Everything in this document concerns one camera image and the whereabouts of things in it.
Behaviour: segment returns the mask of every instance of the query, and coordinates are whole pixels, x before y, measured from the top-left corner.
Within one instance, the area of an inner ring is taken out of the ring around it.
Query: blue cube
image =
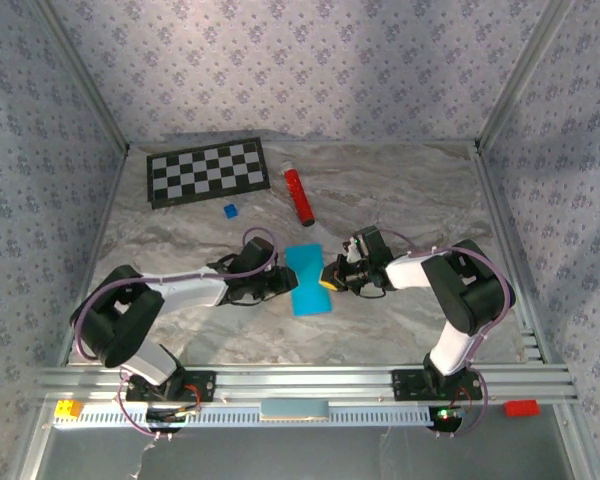
[[[227,218],[233,218],[238,216],[238,209],[233,203],[230,203],[224,207],[224,213],[227,214]]]

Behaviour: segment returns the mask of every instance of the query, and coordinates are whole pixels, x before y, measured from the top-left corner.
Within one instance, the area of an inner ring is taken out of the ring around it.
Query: blue block
[[[233,203],[230,203],[226,207],[224,207],[224,213],[226,213],[227,218],[233,218],[238,216],[238,209]]]
[[[298,286],[291,290],[293,314],[299,317],[333,310],[329,290],[319,283],[324,267],[322,247],[318,244],[288,247],[285,259],[298,277]]]

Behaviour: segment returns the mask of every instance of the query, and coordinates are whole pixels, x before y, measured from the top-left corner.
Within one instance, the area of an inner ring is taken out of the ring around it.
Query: red block
[[[511,400],[504,404],[507,417],[529,417],[540,415],[540,407],[535,400]]]

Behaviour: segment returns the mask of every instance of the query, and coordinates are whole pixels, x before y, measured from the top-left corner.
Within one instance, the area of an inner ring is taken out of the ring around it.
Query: black mounting plate
[[[216,372],[213,371],[194,371],[186,370],[184,372],[183,385],[194,385],[200,393],[201,402],[212,402],[213,394],[216,390]],[[186,388],[181,389],[178,395],[165,400],[155,392],[147,388],[147,383],[144,378],[133,375],[129,379],[127,386],[127,394],[125,397],[127,402],[165,402],[169,403],[196,403],[196,394],[192,390]]]
[[[466,388],[471,400],[482,400],[482,389],[478,375],[467,371],[456,381],[438,387],[436,391],[428,388],[425,383],[424,370],[393,370],[391,372],[393,398],[396,402],[407,401],[448,401],[456,397],[459,388]]]

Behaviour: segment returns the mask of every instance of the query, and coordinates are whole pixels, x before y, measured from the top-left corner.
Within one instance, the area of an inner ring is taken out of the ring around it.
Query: floral wallpaper
[[[52,2],[124,135],[472,139],[545,0]]]
[[[0,7],[0,479],[54,364],[119,161],[26,2]]]
[[[600,454],[600,0],[575,2],[486,159]]]

